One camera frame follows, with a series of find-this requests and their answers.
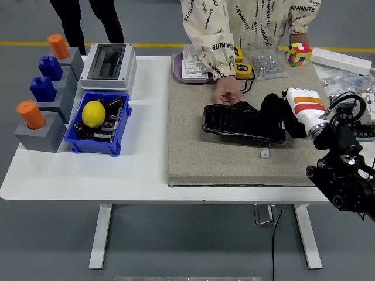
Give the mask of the person's right hand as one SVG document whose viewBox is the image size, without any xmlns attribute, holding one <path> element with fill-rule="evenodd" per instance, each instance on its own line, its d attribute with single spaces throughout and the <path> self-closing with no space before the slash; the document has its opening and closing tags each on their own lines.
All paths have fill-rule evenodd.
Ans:
<svg viewBox="0 0 375 281">
<path fill-rule="evenodd" d="M 226 76 L 217 80 L 213 99 L 215 104 L 229 106 L 245 101 L 243 93 L 237 87 L 235 76 Z"/>
</svg>

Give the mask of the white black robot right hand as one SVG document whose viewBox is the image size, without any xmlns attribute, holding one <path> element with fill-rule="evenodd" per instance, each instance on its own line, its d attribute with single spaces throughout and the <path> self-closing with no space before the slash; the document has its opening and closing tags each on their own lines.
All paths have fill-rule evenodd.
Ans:
<svg viewBox="0 0 375 281">
<path fill-rule="evenodd" d="M 314 140 L 329 122 L 326 108 L 316 91 L 288 88 L 277 96 L 281 104 L 283 128 L 292 138 Z"/>
</svg>

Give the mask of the person's left hand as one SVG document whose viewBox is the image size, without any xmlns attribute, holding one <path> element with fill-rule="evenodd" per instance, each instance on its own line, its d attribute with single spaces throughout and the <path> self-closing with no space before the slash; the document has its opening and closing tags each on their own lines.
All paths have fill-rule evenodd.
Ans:
<svg viewBox="0 0 375 281">
<path fill-rule="evenodd" d="M 290 34 L 289 43 L 306 43 L 309 44 L 307 33 Z"/>
</svg>

